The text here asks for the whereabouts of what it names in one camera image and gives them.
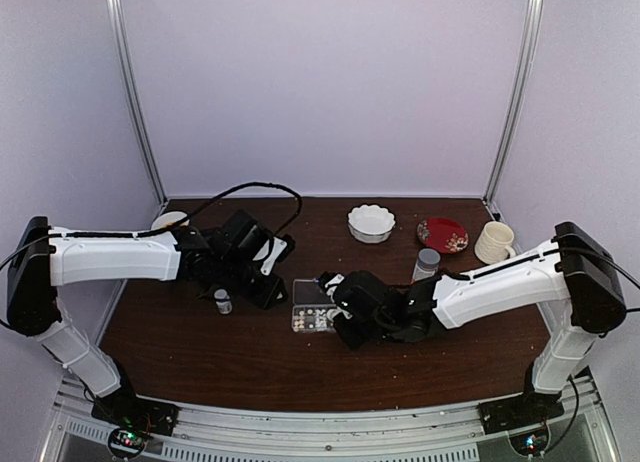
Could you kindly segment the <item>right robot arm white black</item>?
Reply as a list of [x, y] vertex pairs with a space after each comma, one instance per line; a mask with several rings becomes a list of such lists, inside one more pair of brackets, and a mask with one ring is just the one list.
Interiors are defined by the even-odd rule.
[[364, 270], [325, 272], [318, 285], [338, 308], [334, 327], [352, 350], [369, 340], [417, 343], [512, 309], [562, 304], [562, 319], [513, 401], [513, 415], [530, 424], [559, 399], [595, 340], [625, 320], [622, 274], [601, 244], [577, 224], [563, 222], [536, 248], [478, 270], [442, 270], [404, 288]]

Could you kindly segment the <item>clear plastic pill organizer box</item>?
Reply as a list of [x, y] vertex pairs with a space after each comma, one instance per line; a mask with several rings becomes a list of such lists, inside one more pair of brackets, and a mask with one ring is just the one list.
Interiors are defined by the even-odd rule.
[[336, 306], [314, 279], [293, 281], [291, 329], [294, 333], [334, 332]]

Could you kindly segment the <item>amber bottle with grey cap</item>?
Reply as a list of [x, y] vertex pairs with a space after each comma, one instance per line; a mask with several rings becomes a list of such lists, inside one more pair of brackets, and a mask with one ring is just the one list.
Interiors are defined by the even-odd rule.
[[417, 255], [411, 277], [411, 282], [433, 277], [440, 265], [441, 257], [438, 251], [432, 248], [421, 249]]

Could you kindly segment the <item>small white pill bottle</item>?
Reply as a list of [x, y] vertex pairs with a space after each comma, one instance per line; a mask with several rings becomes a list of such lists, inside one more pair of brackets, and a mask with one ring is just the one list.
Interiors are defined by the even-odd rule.
[[233, 304], [231, 296], [225, 289], [217, 289], [213, 294], [213, 299], [221, 315], [229, 315], [232, 312]]

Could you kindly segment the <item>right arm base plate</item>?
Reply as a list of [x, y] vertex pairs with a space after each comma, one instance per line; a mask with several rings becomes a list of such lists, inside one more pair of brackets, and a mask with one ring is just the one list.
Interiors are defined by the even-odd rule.
[[548, 422], [565, 410], [555, 396], [520, 394], [481, 403], [480, 420], [486, 435], [506, 432], [511, 448], [520, 456], [541, 456], [551, 445]]

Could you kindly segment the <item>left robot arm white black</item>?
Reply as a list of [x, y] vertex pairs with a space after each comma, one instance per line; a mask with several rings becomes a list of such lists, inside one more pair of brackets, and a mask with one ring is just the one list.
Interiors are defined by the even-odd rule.
[[239, 210], [219, 228], [199, 231], [189, 218], [146, 232], [72, 232], [33, 218], [5, 261], [4, 326], [35, 338], [84, 383], [94, 404], [123, 426], [149, 414], [124, 368], [89, 342], [58, 301], [61, 286], [102, 280], [187, 280], [228, 314], [239, 296], [266, 310], [287, 298], [274, 267], [295, 242]]

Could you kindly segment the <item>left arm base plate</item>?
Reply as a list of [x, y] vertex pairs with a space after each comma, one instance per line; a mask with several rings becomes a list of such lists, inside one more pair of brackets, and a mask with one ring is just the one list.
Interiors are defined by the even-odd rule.
[[155, 436], [171, 436], [179, 414], [174, 404], [137, 395], [94, 397], [92, 404], [93, 418], [114, 425], [106, 444], [117, 460], [140, 456]]

